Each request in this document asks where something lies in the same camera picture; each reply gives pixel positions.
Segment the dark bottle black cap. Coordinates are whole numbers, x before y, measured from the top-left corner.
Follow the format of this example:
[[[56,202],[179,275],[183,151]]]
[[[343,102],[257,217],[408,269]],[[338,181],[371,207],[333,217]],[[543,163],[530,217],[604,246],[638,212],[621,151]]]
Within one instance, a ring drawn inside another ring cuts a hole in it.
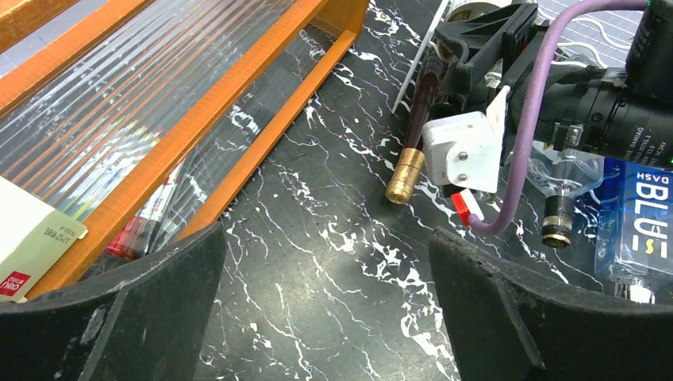
[[[545,196],[541,242],[563,249],[571,244],[575,199],[601,185],[604,158],[573,149],[534,149],[527,180]]]

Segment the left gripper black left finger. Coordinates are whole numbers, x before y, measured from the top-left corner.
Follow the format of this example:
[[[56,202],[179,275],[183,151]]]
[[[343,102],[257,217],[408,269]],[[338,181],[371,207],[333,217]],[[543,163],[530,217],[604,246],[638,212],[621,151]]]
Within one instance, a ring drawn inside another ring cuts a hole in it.
[[[216,222],[91,279],[4,302],[2,379],[192,379],[225,255]]]

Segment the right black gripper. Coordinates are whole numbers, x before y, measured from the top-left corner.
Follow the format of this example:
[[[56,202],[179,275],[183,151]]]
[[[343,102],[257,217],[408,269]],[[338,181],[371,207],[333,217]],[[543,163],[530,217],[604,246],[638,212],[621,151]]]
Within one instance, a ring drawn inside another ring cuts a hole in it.
[[[447,74],[433,101],[435,114],[461,114],[483,77],[500,63],[508,71],[545,27],[535,2],[461,2],[434,31],[449,55]]]

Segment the white red small box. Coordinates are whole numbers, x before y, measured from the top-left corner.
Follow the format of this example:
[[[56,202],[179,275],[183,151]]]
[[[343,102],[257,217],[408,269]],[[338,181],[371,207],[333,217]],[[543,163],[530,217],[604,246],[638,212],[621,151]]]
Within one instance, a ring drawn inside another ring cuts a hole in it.
[[[1,301],[25,295],[88,228],[9,180],[1,179]]]

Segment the blue square glass bottle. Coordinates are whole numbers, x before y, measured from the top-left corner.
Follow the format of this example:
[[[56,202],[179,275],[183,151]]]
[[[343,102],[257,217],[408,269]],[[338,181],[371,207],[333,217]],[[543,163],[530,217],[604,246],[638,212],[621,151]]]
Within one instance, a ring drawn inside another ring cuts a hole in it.
[[[672,284],[672,173],[606,159],[594,272],[613,293],[654,304]]]

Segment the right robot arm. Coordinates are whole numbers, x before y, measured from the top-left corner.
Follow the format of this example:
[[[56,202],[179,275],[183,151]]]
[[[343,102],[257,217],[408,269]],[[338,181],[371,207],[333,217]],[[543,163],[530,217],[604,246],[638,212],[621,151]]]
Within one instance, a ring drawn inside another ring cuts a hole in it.
[[[640,24],[624,67],[556,66],[568,22],[599,10],[639,10]],[[479,75],[501,60],[510,88],[502,152],[518,137],[649,167],[672,168],[672,4],[581,1],[550,26],[533,21],[534,5],[511,5],[470,21],[439,25],[440,45],[458,56],[447,85],[463,101]]]

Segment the marker pen pack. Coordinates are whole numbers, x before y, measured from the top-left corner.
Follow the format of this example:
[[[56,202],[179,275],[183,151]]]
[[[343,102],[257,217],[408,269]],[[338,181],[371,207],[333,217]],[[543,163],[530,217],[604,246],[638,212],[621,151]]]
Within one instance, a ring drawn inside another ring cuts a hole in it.
[[[158,237],[168,203],[175,192],[183,163],[178,164],[149,200],[106,247],[105,254],[135,260],[150,251],[152,240]]]

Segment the orange wooden shelf rack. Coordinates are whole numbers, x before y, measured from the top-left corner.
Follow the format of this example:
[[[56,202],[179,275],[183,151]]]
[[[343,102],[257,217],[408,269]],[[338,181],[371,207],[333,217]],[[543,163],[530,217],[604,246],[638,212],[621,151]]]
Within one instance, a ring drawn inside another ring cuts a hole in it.
[[[212,222],[360,34],[365,1],[107,1],[1,79],[1,179],[83,223],[25,295],[76,283],[211,140]]]

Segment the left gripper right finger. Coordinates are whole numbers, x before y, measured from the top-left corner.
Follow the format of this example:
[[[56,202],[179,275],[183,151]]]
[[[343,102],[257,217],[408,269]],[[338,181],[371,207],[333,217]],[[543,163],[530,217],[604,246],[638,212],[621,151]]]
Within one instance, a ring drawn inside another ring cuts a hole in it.
[[[672,308],[572,286],[445,229],[429,262],[463,380],[669,380]]]

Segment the gold capped dark bottle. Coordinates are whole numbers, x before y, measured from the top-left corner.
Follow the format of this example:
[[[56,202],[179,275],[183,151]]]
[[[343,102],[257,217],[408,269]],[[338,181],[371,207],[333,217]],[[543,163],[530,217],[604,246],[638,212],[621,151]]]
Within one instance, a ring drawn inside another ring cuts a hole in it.
[[[413,195],[415,184],[425,162],[421,128],[429,120],[430,108],[446,69],[447,63],[438,53],[432,49],[425,53],[414,88],[403,150],[386,187],[386,198],[390,202],[405,204]]]

